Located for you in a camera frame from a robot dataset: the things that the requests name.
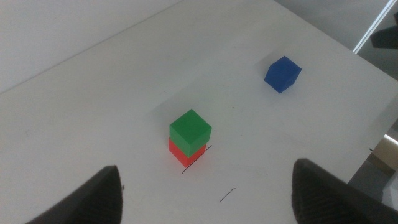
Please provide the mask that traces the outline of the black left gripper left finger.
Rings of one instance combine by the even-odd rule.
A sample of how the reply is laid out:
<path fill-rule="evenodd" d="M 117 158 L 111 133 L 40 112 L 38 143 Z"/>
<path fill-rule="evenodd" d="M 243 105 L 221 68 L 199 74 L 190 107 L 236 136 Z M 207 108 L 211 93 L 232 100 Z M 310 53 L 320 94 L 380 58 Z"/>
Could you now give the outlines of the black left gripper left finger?
<path fill-rule="evenodd" d="M 119 224 L 122 213 L 123 194 L 118 168 L 106 166 L 30 223 Z"/>

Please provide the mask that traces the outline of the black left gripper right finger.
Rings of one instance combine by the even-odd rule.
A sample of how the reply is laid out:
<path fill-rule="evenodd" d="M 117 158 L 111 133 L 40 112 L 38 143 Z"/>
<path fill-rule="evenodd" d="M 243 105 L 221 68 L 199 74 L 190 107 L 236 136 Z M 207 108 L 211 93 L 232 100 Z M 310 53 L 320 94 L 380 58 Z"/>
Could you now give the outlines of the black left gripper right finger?
<path fill-rule="evenodd" d="M 396 210 L 309 159 L 297 159 L 294 163 L 292 209 L 298 223 L 397 224 Z"/>

